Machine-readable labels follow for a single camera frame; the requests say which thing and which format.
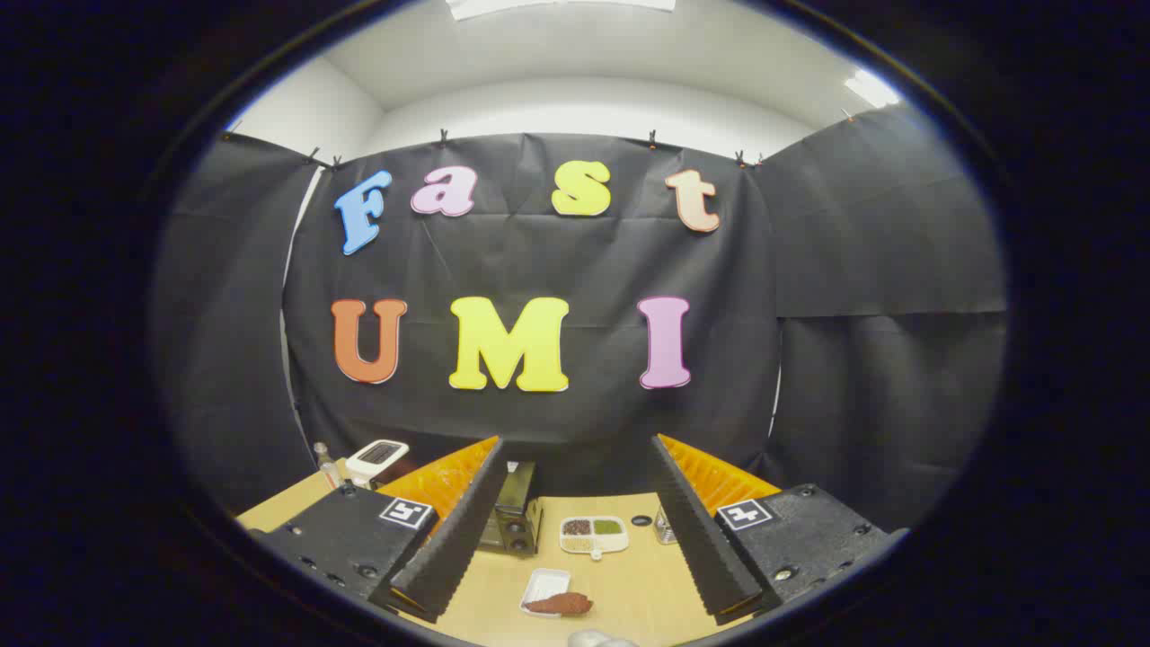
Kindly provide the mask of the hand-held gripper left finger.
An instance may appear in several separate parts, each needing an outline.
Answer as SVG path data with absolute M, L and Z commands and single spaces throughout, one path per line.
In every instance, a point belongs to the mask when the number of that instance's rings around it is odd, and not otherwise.
M 343 484 L 254 537 L 334 592 L 435 622 L 471 564 L 506 473 L 503 439 L 482 439 L 377 491 Z

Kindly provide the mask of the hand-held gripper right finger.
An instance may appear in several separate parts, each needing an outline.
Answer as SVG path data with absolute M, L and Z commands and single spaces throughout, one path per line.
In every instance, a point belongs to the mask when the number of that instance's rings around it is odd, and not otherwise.
M 907 536 L 883 531 L 816 484 L 780 490 L 659 434 L 654 487 L 718 624 L 769 613 L 845 579 Z

